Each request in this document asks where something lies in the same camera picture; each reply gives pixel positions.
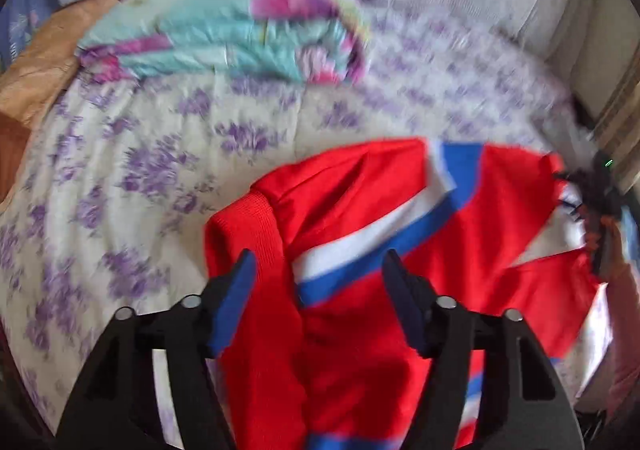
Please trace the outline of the pink sleeved right forearm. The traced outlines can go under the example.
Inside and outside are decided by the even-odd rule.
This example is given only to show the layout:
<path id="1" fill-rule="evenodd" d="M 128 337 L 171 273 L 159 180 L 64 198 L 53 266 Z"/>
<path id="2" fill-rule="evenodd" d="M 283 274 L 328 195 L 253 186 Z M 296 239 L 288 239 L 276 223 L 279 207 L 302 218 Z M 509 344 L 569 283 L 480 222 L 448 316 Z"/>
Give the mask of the pink sleeved right forearm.
<path id="1" fill-rule="evenodd" d="M 614 418 L 616 410 L 639 383 L 639 287 L 634 265 L 623 250 L 623 235 L 611 216 L 601 219 L 611 237 L 611 254 L 605 274 L 606 298 L 613 332 L 613 385 L 608 393 L 606 414 Z"/>

